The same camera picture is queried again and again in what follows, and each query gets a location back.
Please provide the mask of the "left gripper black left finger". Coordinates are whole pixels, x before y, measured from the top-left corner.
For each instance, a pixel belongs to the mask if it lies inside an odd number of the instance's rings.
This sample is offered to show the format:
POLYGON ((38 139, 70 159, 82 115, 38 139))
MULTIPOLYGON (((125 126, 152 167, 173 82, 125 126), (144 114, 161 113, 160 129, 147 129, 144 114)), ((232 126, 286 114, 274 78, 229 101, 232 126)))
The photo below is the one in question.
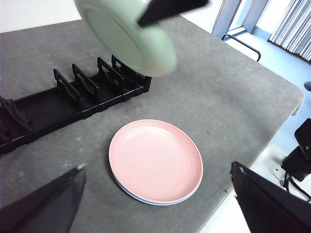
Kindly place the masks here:
POLYGON ((0 210, 2 233, 68 233, 86 184, 86 168, 77 166, 0 210))

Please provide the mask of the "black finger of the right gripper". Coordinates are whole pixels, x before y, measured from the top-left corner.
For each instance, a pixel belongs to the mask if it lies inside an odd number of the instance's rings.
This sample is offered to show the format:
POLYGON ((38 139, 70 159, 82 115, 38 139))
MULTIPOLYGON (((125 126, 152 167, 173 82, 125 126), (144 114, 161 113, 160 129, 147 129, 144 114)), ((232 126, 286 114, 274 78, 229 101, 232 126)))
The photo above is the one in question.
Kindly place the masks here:
POLYGON ((173 17, 209 4, 208 0, 152 0, 138 19, 138 25, 145 27, 160 20, 173 17))

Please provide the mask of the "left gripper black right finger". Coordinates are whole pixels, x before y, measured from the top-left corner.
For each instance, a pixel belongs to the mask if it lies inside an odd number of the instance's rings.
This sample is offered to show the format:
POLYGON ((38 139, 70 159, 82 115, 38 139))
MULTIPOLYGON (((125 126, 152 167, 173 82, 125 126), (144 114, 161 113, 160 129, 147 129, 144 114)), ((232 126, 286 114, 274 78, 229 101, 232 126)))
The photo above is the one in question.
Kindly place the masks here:
POLYGON ((236 199, 252 233, 309 233, 311 205, 239 162, 231 164, 236 199))

